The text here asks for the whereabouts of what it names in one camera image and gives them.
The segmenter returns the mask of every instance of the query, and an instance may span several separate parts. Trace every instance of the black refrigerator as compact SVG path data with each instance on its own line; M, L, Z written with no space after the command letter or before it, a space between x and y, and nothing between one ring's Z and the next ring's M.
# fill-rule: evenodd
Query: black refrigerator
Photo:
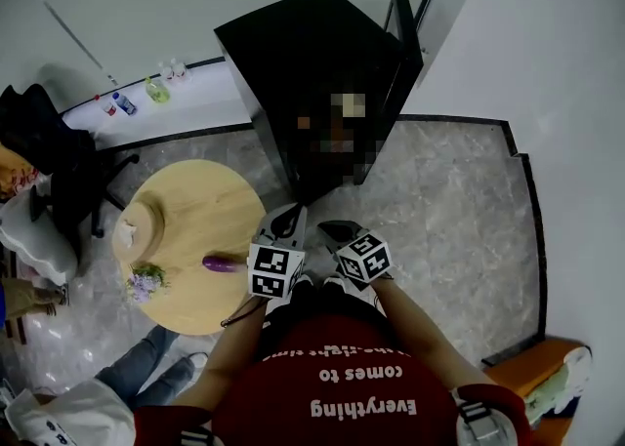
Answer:
M380 25L348 0L282 0L215 29L273 169L305 205L361 184L419 71L408 0Z

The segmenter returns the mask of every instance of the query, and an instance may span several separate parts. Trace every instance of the green bottle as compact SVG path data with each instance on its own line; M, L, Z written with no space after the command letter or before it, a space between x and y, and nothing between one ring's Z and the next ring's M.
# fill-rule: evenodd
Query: green bottle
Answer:
M169 91L158 79L152 81L146 78L146 92L154 102L167 102L169 100Z

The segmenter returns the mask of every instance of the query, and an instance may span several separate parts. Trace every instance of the bottle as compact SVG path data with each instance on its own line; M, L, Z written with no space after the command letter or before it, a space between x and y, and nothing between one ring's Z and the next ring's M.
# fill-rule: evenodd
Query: bottle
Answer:
M94 101L108 116L114 115L115 111L117 111L117 108L110 101L100 101L100 96L98 95L94 97Z
M119 107L126 111L126 114L128 116L132 116L137 112L137 107L132 104L123 94L119 94L118 92L113 93L113 100L117 103Z
M158 67L160 68L161 78L165 80L165 83L171 85L174 82L174 68L169 64L163 64L162 61L158 64Z
M176 58L172 59L172 69L177 80L184 82L190 78L187 67L183 62L177 62Z
M169 91L159 79L146 78L146 92L154 102L167 102Z

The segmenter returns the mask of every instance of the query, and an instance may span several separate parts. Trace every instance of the black office chair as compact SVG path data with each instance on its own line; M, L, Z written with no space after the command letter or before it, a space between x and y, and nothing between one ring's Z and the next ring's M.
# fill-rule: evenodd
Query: black office chair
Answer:
M139 162L139 155L115 165L112 156L98 153L89 132L67 127L41 85L31 85L23 95L12 86L2 93L0 143L42 174L52 174L50 196L40 196L31 189L30 216L35 221L46 206L52 205L55 225L78 255L77 226L89 214L91 233L104 236L100 228L102 200L124 209L106 187L126 165Z

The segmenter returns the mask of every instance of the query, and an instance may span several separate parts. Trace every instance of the gray pants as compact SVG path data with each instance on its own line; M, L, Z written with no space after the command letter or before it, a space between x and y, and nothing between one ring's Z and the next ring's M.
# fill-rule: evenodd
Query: gray pants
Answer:
M156 326L112 366L101 370L96 379L112 388L131 410L169 404L193 377L194 367L188 357L175 363L146 390L139 390L177 337L177 333Z

